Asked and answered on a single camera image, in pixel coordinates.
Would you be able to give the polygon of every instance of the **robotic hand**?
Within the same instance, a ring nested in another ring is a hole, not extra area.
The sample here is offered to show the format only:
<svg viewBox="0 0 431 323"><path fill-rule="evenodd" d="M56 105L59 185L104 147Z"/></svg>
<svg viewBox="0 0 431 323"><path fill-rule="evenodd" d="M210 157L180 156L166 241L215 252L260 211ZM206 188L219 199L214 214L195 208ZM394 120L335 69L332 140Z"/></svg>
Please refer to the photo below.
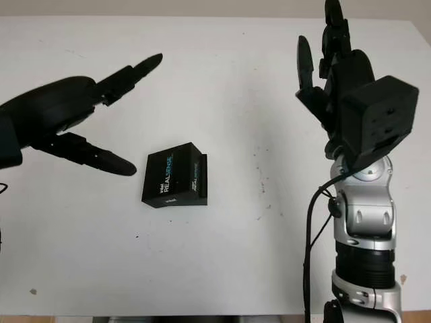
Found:
<svg viewBox="0 0 431 323"><path fill-rule="evenodd" d="M134 175L136 167L127 160L73 133L57 133L84 121L95 105L109 106L121 99L162 58L158 54L136 67L126 66L99 83L85 76L68 77L4 103L0 106L0 169L20 165L21 149L31 146L105 172Z"/></svg>
<svg viewBox="0 0 431 323"><path fill-rule="evenodd" d="M401 323L401 292L395 282L395 206L389 194L393 168L387 154L410 132L419 91L394 77L375 80L368 57L352 50L349 26L338 0L325 2L326 28L319 75L312 85L312 57L305 37L298 41L298 99L329 136L325 148L332 180L314 194L307 215L304 306L310 322L311 215L320 194L335 185L330 200L336 240L332 290L325 323Z"/></svg>

